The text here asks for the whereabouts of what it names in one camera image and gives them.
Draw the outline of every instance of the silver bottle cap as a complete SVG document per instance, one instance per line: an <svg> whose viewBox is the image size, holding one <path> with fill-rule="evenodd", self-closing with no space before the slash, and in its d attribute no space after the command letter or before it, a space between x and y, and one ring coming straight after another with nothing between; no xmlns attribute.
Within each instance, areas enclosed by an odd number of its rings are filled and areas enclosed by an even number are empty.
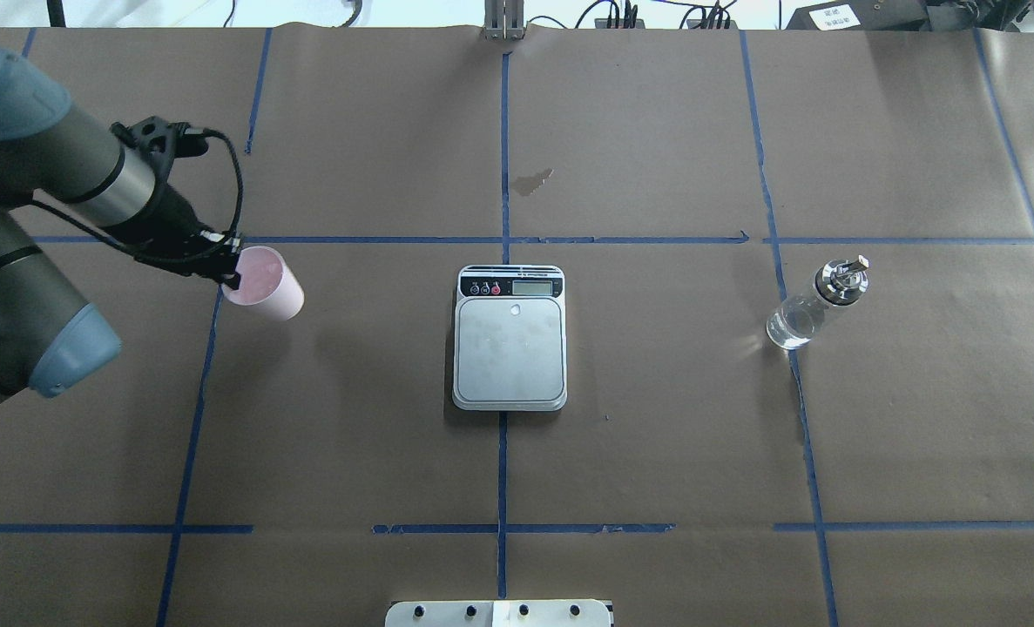
<svg viewBox="0 0 1034 627"><path fill-rule="evenodd" d="M862 255L856 261L835 259L815 275L815 286L822 298L834 305L853 305L869 289L868 269L869 261Z"/></svg>

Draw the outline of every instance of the black pole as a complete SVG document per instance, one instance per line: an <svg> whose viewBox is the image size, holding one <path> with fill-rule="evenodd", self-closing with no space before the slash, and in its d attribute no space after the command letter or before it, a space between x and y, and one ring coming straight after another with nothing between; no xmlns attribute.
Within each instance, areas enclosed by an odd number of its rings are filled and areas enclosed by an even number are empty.
<svg viewBox="0 0 1034 627"><path fill-rule="evenodd" d="M63 0L48 0L48 23L60 28L66 27L63 23Z"/></svg>

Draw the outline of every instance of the scale display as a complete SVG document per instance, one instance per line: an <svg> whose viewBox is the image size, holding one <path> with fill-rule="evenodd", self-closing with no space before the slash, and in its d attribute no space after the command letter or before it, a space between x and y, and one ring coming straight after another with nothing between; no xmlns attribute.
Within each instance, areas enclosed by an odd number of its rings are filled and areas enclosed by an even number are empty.
<svg viewBox="0 0 1034 627"><path fill-rule="evenodd" d="M564 272L555 266L467 266L454 308L454 405L553 412L567 402Z"/></svg>

